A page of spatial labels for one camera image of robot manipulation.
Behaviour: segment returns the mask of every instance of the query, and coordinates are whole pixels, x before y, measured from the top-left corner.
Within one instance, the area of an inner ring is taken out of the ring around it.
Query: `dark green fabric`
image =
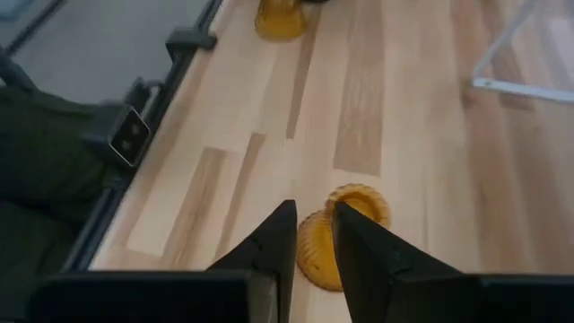
[[[23,317],[33,286],[59,270],[73,243],[65,224],[0,201],[0,319]]]
[[[80,136],[94,109],[0,88],[0,199],[32,207],[91,201],[105,166]]]

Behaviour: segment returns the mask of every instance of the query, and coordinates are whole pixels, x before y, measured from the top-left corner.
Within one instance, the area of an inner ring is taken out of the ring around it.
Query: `light wood surface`
[[[284,199],[377,188],[391,231],[469,272],[574,273],[574,107],[473,90],[518,0],[332,0],[289,43],[226,1],[91,264],[204,269]],[[574,90],[572,11],[541,1],[488,76]],[[350,321],[295,273],[291,321]]]

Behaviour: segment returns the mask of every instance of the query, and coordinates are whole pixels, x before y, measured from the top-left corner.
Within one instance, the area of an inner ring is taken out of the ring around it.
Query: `yellow glass bowl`
[[[347,184],[337,188],[326,201],[325,213],[327,216],[333,216],[337,202],[345,202],[372,221],[387,229],[390,227],[388,203],[375,188],[363,184]]]
[[[297,266],[316,286],[342,292],[335,260],[332,219],[323,211],[318,211],[301,223],[297,231]]]

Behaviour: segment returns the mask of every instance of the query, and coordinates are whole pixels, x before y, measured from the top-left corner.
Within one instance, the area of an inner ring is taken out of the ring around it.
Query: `black clamp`
[[[211,50],[215,48],[216,44],[217,38],[204,31],[195,28],[178,28],[171,33],[165,47],[168,49],[173,62],[178,51],[190,51],[197,48]]]

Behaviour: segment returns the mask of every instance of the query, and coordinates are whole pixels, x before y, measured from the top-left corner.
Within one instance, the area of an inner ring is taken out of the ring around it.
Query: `metal bar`
[[[26,28],[16,36],[16,38],[8,45],[6,51],[10,56],[22,48],[22,46],[33,36],[38,29],[48,21],[48,18],[58,11],[67,0],[52,0],[52,2],[44,8],[35,18],[26,26]]]
[[[14,86],[23,90],[37,90],[34,82],[24,70],[14,63],[4,48],[0,46],[0,78],[8,86]]]
[[[539,99],[574,103],[574,92],[551,90],[551,89],[540,88],[537,86],[517,84],[506,81],[498,81],[482,77],[474,78],[473,86],[487,90],[494,90],[518,95],[526,95]]]
[[[534,10],[536,0],[525,0],[522,4],[518,13],[514,16],[510,24],[502,31],[499,37],[492,43],[492,45],[486,51],[483,58],[474,67],[473,78],[480,77],[483,69],[488,66],[492,58],[499,52],[499,50],[506,45],[512,38],[512,35],[517,31],[518,27],[526,20],[528,15]]]
[[[211,0],[199,16],[196,27],[207,30],[217,13],[222,0]],[[164,85],[155,97],[150,111],[146,111],[145,122],[152,130],[153,135],[157,132],[163,116],[171,104],[173,97],[178,91],[179,85],[187,73],[196,49],[182,53],[176,53],[173,65],[165,78]],[[109,225],[111,224],[119,205],[126,193],[135,172],[118,174],[121,182],[118,188],[105,188],[100,196],[99,203],[91,213],[91,217],[84,225],[83,230],[74,245],[74,249],[65,262],[63,271],[86,270],[98,251]]]

